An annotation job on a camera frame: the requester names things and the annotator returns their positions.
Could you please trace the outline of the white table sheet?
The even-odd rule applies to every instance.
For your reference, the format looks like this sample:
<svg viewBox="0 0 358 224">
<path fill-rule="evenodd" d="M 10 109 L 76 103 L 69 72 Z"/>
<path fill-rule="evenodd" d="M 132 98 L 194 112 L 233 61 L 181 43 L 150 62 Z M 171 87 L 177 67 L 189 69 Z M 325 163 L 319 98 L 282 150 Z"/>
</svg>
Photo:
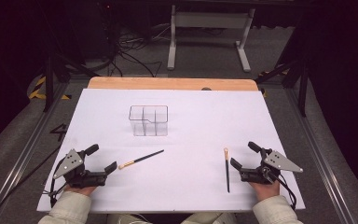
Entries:
<svg viewBox="0 0 358 224">
<path fill-rule="evenodd" d="M 132 105 L 166 105 L 168 135 L 134 136 Z M 98 144 L 85 159 L 95 172 L 165 150 L 108 176 L 91 195 L 94 213 L 242 212 L 252 209 L 256 197 L 234 168 L 227 192 L 224 148 L 230 158 L 255 168 L 260 157 L 250 141 L 283 150 L 260 91 L 85 89 L 58 156 Z"/>
</svg>

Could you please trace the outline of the wooden table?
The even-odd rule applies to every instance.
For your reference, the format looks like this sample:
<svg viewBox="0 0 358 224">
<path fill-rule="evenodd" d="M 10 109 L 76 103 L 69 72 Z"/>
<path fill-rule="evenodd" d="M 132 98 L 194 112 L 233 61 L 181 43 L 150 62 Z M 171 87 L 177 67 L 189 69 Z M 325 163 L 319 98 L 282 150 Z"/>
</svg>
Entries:
<svg viewBox="0 0 358 224">
<path fill-rule="evenodd" d="M 252 79 L 174 77 L 93 77 L 89 89 L 257 91 Z"/>
</svg>

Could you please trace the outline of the yellow and black floor tape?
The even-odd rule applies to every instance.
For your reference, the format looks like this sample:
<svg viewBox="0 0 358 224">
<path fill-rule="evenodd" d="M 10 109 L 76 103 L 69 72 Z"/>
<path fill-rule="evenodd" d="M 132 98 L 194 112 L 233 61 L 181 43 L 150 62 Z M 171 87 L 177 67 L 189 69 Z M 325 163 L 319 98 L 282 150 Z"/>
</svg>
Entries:
<svg viewBox="0 0 358 224">
<path fill-rule="evenodd" d="M 46 77 L 45 77 L 45 76 L 41 76 L 41 77 L 37 80 L 37 82 L 36 82 L 36 84 L 35 84 L 33 90 L 31 91 L 31 93 L 29 94 L 29 98 L 30 98 L 30 99 L 43 99 L 43 100 L 46 100 L 46 99 L 47 99 L 46 94 L 40 92 L 42 86 L 43 86 L 45 83 L 46 83 Z"/>
</svg>

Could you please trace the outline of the black tripod stand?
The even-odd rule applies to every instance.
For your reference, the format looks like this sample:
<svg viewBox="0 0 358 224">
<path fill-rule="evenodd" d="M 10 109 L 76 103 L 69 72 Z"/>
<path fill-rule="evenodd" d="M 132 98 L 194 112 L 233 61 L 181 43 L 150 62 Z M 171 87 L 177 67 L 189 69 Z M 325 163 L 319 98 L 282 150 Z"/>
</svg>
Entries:
<svg viewBox="0 0 358 224">
<path fill-rule="evenodd" d="M 81 73 L 89 77 L 97 77 L 98 74 L 92 72 L 85 66 L 80 63 L 76 63 L 70 58 L 64 56 L 60 53 L 50 53 L 45 60 L 45 71 L 44 75 L 46 77 L 46 102 L 44 111 L 48 112 L 52 107 L 56 97 L 54 96 L 54 84 L 53 79 L 57 77 L 58 80 L 62 83 L 67 83 L 70 79 L 69 72 L 66 68 L 66 65 L 69 64 L 75 69 L 79 70 Z"/>
<path fill-rule="evenodd" d="M 287 72 L 281 85 L 285 89 L 292 89 L 299 82 L 297 106 L 302 117 L 306 116 L 306 95 L 308 87 L 309 71 L 304 61 L 292 61 L 290 63 L 281 64 L 272 71 L 263 72 L 261 76 L 255 79 L 256 84 L 261 84 L 283 72 Z"/>
</svg>

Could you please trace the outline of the white metal stand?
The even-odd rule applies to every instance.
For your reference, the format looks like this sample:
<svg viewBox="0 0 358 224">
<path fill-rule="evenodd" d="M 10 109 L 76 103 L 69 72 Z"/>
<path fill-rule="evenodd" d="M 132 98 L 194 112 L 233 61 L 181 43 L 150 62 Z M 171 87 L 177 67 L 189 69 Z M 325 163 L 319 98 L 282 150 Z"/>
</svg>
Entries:
<svg viewBox="0 0 358 224">
<path fill-rule="evenodd" d="M 245 43 L 254 19 L 255 9 L 251 8 L 246 13 L 217 13 L 217 12 L 188 12 L 178 11 L 172 6 L 171 12 L 171 40 L 168 53 L 167 69 L 175 68 L 176 56 L 176 29 L 180 28 L 219 28 L 242 29 L 242 37 L 235 42 L 241 66 L 244 72 L 251 71 L 246 52 Z"/>
</svg>

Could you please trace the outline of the clear plastic divided container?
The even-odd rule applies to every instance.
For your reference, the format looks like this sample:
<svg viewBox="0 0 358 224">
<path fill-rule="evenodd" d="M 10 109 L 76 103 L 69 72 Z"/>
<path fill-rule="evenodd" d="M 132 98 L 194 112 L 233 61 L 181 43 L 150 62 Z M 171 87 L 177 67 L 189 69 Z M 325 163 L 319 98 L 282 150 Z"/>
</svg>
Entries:
<svg viewBox="0 0 358 224">
<path fill-rule="evenodd" d="M 168 107 L 166 105 L 132 105 L 129 121 L 134 136 L 168 135 Z"/>
</svg>

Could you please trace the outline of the person's left hand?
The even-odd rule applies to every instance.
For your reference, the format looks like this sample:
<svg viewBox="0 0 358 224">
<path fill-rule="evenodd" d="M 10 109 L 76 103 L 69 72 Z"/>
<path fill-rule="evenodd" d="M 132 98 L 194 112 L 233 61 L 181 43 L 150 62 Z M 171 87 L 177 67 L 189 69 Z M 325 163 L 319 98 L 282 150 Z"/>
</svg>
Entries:
<svg viewBox="0 0 358 224">
<path fill-rule="evenodd" d="M 85 196 L 90 196 L 94 190 L 96 190 L 96 187 L 85 187 L 85 188 L 79 189 L 79 188 L 72 188 L 69 185 L 67 185 L 64 189 L 65 192 L 74 192 L 74 193 L 82 194 Z"/>
</svg>

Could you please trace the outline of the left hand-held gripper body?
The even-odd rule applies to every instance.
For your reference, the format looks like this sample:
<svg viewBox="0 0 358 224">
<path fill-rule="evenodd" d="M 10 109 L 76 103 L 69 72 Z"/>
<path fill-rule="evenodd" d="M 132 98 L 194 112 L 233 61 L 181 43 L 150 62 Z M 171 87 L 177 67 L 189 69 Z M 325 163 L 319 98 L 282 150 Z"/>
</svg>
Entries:
<svg viewBox="0 0 358 224">
<path fill-rule="evenodd" d="M 91 172 L 85 168 L 85 150 L 80 152 L 71 149 L 59 162 L 53 174 L 54 179 L 63 177 L 65 183 L 72 188 L 104 186 L 106 172 Z"/>
</svg>

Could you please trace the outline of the black tape floor mark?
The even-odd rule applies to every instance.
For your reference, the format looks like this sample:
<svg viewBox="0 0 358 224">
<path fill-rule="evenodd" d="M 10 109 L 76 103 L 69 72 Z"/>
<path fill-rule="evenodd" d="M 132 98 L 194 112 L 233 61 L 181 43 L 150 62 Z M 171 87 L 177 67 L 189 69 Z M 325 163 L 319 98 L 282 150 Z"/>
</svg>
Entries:
<svg viewBox="0 0 358 224">
<path fill-rule="evenodd" d="M 50 133 L 52 133 L 52 134 L 57 134 L 57 135 L 58 135 L 57 141 L 58 141 L 58 142 L 61 142 L 61 140 L 63 139 L 63 137 L 66 135 L 66 132 L 67 132 L 66 128 L 67 128 L 67 125 L 66 125 L 65 123 L 62 123 L 62 124 L 60 124 L 59 126 L 53 128 L 53 129 L 50 131 Z"/>
</svg>

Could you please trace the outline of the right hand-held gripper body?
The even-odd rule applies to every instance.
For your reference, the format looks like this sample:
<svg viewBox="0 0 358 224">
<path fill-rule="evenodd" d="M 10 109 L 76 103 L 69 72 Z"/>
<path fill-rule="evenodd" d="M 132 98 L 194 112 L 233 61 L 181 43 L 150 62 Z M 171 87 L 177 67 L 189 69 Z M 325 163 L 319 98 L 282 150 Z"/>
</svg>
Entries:
<svg viewBox="0 0 358 224">
<path fill-rule="evenodd" d="M 260 148 L 255 150 L 261 156 L 260 165 L 254 169 L 240 168 L 243 182 L 252 182 L 269 185 L 279 179 L 281 171 L 302 173 L 303 169 L 283 156 L 282 153 L 272 149 Z"/>
</svg>

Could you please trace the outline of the aluminium floor rail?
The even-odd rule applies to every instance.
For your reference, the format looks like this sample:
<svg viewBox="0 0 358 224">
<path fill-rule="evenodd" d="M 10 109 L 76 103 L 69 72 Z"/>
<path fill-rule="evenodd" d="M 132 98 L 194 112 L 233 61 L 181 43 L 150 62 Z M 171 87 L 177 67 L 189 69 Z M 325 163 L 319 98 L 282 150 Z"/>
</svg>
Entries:
<svg viewBox="0 0 358 224">
<path fill-rule="evenodd" d="M 52 102 L 50 103 L 49 108 L 46 112 L 41 113 L 29 139 L 27 140 L 27 143 L 22 149 L 20 155 L 17 157 L 16 162 L 11 166 L 7 178 L 2 187 L 0 188 L 0 207 L 6 203 L 6 199 L 15 190 L 15 188 L 19 186 L 23 172 L 29 160 L 31 159 L 32 154 L 34 153 L 40 135 L 47 126 L 48 120 L 53 113 L 55 107 L 58 105 L 62 95 L 66 91 L 67 86 L 67 83 L 59 83 L 57 85 L 56 91 L 53 92 L 51 98 Z"/>
<path fill-rule="evenodd" d="M 303 117 L 300 110 L 298 109 L 298 100 L 296 98 L 295 91 L 292 89 L 285 89 L 284 92 L 286 94 L 290 106 L 295 111 L 296 118 L 302 130 L 305 132 L 307 140 L 310 144 L 310 154 L 314 163 L 316 164 L 319 174 L 321 175 L 326 191 L 330 197 L 332 204 L 335 207 L 341 224 L 357 224 L 355 218 L 352 215 L 352 212 L 350 211 L 350 208 L 348 207 L 346 200 L 344 199 L 344 195 L 340 188 L 340 185 L 337 182 L 337 178 L 333 173 L 330 164 L 328 163 L 327 159 L 319 148 L 319 145 L 310 127 L 308 119 L 306 117 Z"/>
</svg>

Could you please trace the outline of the person's right hand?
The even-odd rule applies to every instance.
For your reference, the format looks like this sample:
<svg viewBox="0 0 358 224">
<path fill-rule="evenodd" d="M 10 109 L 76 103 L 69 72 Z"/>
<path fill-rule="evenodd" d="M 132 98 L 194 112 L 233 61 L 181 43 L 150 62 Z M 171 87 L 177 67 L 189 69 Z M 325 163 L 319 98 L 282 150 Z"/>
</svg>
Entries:
<svg viewBox="0 0 358 224">
<path fill-rule="evenodd" d="M 256 198 L 260 202 L 280 194 L 280 183 L 278 181 L 270 185 L 250 182 L 250 186 L 255 190 Z"/>
</svg>

